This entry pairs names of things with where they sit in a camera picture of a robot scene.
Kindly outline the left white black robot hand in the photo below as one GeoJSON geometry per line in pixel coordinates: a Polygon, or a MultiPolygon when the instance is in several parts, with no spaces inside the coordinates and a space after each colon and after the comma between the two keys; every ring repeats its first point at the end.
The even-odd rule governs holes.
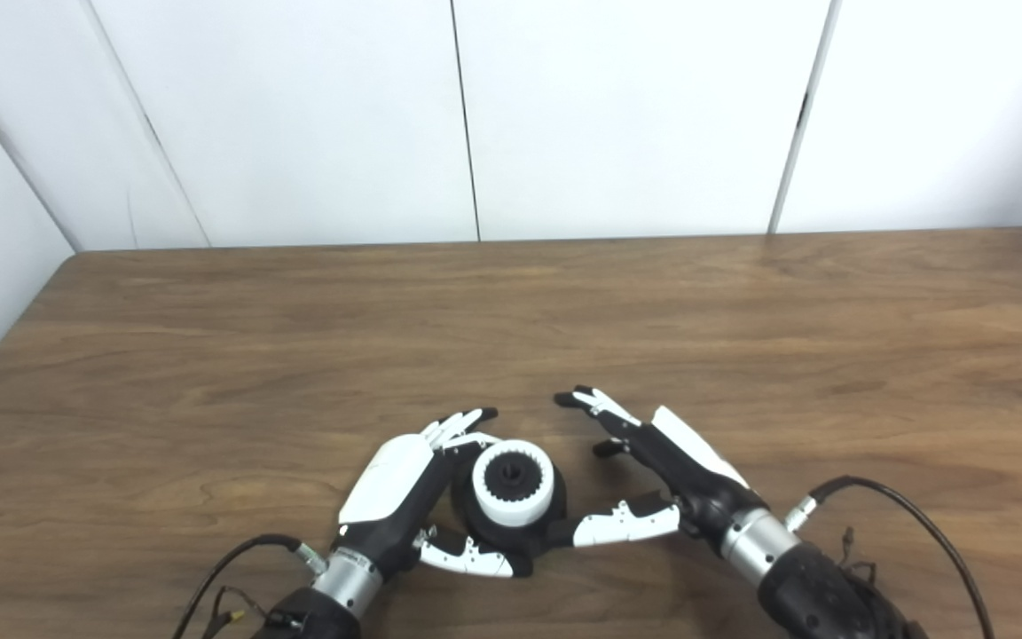
{"type": "Polygon", "coordinates": [[[424,563],[434,569],[499,579],[526,579],[532,561],[428,521],[455,474],[498,444],[480,423],[498,416],[479,407],[438,418],[421,432],[387,440],[354,483],[338,512],[333,553],[365,559],[385,580],[424,563]]]}

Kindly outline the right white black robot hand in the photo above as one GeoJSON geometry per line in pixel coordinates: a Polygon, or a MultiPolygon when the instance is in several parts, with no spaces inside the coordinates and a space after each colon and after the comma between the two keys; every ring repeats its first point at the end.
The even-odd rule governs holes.
{"type": "Polygon", "coordinates": [[[653,491],[622,499],[607,512],[561,519],[547,527],[555,548],[591,547],[685,533],[721,547],[735,514],[766,503],[711,445],[668,408],[641,421],[596,387],[577,385],[553,397],[556,405],[576,408],[609,433],[593,446],[596,457],[629,454],[664,482],[666,495],[653,491]]]}

